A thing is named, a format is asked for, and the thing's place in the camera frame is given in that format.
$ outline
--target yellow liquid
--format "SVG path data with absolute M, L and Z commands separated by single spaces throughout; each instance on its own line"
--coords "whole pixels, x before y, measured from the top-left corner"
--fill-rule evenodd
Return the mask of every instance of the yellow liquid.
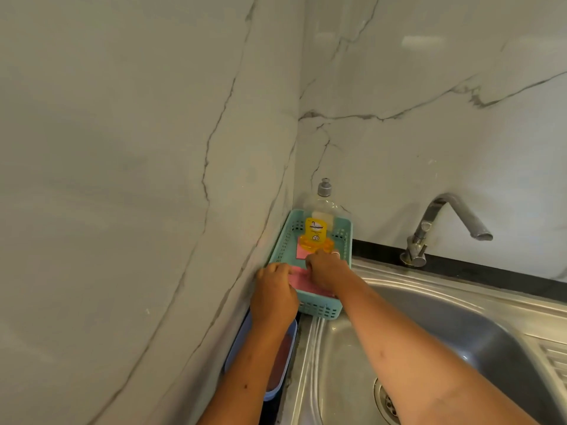
M 321 244 L 311 241 L 311 239 L 305 234 L 299 237 L 299 245 L 303 249 L 313 253 L 315 253 L 318 249 L 323 249 L 325 252 L 331 253 L 335 248 L 335 242 L 332 241 L 329 237 L 327 237 Z

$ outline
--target container lid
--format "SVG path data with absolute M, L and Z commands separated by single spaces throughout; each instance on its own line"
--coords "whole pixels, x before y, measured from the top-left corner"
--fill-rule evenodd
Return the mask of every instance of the container lid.
M 323 177 L 319 187 L 317 188 L 317 193 L 321 197 L 329 197 L 333 187 L 330 185 L 330 180 L 326 177 Z

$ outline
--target faucet spout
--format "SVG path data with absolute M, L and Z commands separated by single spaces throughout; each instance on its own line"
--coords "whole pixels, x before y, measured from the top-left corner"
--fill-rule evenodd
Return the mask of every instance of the faucet spout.
M 469 233 L 471 233 L 472 238 L 480 241 L 490 241 L 494 238 L 491 232 L 488 231 L 488 228 L 486 228 L 463 200 L 455 194 L 446 192 L 445 194 L 438 195 L 429 203 L 415 233 L 408 237 L 408 247 L 400 256 L 403 263 L 413 267 L 422 267 L 426 264 L 424 254 L 427 245 L 425 244 L 425 237 L 431 229 L 437 214 L 439 214 L 439 210 L 441 210 L 445 203 L 449 203 L 453 210 L 455 210 L 455 213 L 457 213 Z

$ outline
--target dish soap bottle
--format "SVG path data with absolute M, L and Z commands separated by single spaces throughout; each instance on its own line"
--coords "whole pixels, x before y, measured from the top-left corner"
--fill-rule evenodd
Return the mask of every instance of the dish soap bottle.
M 305 205 L 305 234 L 299 237 L 299 245 L 310 252 L 323 249 L 332 252 L 335 242 L 329 234 L 335 226 L 338 206 L 330 199 L 332 186 L 328 178 L 323 178 L 313 196 Z

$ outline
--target drain strainer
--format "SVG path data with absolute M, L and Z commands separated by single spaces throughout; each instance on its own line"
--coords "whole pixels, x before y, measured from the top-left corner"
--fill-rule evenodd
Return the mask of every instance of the drain strainer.
M 393 405 L 390 396 L 386 393 L 384 387 L 378 379 L 374 382 L 374 400 L 380 413 L 390 425 L 400 425 L 400 419 L 397 417 L 396 407 Z

